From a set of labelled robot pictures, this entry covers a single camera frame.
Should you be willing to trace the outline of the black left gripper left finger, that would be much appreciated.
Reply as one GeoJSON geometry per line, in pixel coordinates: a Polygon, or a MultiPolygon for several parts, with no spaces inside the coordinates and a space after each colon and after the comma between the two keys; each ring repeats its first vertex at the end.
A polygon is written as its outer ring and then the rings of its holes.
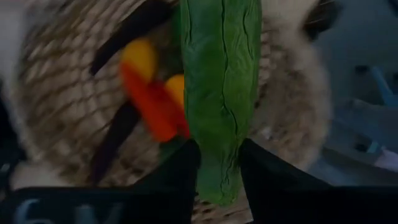
{"type": "Polygon", "coordinates": [[[190,223],[200,152],[188,140],[128,187],[28,187],[1,202],[1,223],[190,223]]]}

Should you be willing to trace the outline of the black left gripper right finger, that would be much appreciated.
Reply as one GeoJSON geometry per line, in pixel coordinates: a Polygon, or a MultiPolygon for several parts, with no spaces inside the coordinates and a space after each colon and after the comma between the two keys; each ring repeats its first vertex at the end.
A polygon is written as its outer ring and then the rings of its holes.
{"type": "Polygon", "coordinates": [[[241,175],[254,223],[397,224],[397,187],[334,187],[251,139],[241,175]]]}

